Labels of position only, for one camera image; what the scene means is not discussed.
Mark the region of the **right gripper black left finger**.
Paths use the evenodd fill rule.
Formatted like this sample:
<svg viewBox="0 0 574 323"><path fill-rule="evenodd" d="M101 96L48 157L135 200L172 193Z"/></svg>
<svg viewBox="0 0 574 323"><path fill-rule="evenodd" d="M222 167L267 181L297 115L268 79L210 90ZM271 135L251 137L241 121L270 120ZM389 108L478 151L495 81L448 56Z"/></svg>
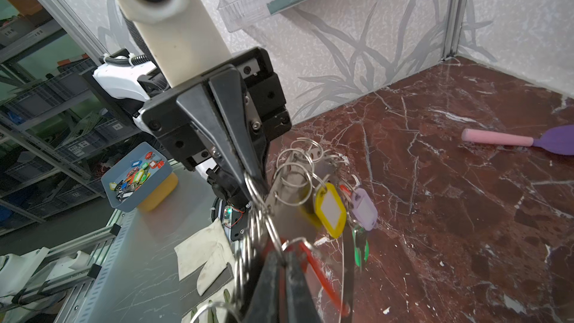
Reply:
<svg viewBox="0 0 574 323"><path fill-rule="evenodd" d="M242 322L280 322L280 280L283 265L278 252L270 252L259 274Z"/></svg>

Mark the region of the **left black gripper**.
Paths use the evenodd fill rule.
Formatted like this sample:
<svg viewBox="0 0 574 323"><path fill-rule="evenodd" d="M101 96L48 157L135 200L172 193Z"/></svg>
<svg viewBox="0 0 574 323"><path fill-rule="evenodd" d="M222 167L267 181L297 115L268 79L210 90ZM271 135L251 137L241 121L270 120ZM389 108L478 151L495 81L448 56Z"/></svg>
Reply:
<svg viewBox="0 0 574 323"><path fill-rule="evenodd" d="M263 181L268 144L292 128L279 76L261 47L153 97L141 119L188 170L213 158L212 187L237 209L250 201L245 174Z"/></svg>

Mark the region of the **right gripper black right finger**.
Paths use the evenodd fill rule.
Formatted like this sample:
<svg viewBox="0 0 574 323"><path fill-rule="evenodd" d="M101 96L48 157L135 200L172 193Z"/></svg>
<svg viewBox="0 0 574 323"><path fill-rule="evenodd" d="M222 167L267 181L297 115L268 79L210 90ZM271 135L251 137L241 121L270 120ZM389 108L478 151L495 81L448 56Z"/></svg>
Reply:
<svg viewBox="0 0 574 323"><path fill-rule="evenodd" d="M287 322L322 323L297 255L287 252L285 259Z"/></svg>

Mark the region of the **red key tag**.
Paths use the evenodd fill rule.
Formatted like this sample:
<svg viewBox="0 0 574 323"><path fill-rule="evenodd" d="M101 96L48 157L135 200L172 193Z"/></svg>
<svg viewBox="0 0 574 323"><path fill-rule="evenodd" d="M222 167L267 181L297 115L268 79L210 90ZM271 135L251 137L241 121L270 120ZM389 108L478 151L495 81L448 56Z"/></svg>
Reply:
<svg viewBox="0 0 574 323"><path fill-rule="evenodd" d="M343 302L340 294L336 292L333 284L327 279L325 273L322 271L319 260L315 258L312 253L312 245L306 239L303 239L303 241L300 243L300 247L305 252L307 261L312 270L315 272L321 287L327 293L327 296L330 298L331 302L337 307L342 318L347 318L351 312L351 308L347 303Z"/></svg>

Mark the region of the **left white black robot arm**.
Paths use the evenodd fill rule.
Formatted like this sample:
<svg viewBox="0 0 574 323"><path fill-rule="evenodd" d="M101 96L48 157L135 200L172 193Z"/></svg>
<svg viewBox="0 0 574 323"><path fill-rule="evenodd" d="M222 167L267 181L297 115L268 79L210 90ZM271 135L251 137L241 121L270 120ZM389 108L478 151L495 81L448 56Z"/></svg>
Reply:
<svg viewBox="0 0 574 323"><path fill-rule="evenodd" d="M261 185L270 143L292 128L268 52L249 49L176 88L146 56L132 65L125 55L102 58L94 72L105 101L118 104L188 170L215 160L208 184L218 198L244 208L244 174Z"/></svg>

